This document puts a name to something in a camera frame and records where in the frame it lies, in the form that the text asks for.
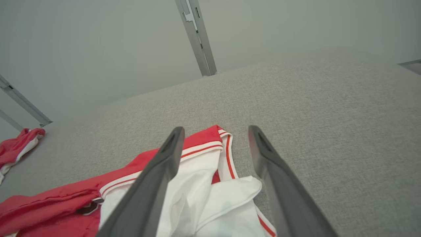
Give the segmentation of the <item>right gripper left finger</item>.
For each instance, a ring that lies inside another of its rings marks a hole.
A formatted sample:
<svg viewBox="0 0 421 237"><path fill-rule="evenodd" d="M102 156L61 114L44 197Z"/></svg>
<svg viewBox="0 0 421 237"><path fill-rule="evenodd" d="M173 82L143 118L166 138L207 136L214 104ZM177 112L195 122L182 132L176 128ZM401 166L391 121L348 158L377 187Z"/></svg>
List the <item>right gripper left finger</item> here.
<svg viewBox="0 0 421 237"><path fill-rule="evenodd" d="M97 233L98 237L154 237L168 183L176 176L185 130L172 130Z"/></svg>

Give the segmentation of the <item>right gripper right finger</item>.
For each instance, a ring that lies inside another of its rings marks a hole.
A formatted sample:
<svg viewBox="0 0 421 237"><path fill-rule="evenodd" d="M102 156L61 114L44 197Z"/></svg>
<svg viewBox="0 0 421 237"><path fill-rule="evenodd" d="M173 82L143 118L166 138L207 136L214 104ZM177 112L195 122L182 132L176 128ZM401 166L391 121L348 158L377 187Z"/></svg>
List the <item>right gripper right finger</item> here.
<svg viewBox="0 0 421 237"><path fill-rule="evenodd" d="M248 127L248 140L255 172L266 186L278 236L337 237L320 208L258 126Z"/></svg>

